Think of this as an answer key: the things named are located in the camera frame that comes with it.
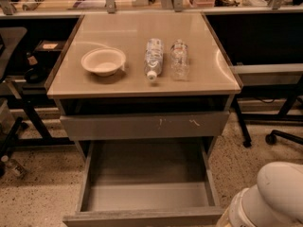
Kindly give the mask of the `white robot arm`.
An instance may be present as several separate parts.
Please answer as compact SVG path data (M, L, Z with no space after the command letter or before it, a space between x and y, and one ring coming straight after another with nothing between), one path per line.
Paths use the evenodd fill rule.
M216 227L291 227L303 223L303 165L272 162L226 208Z

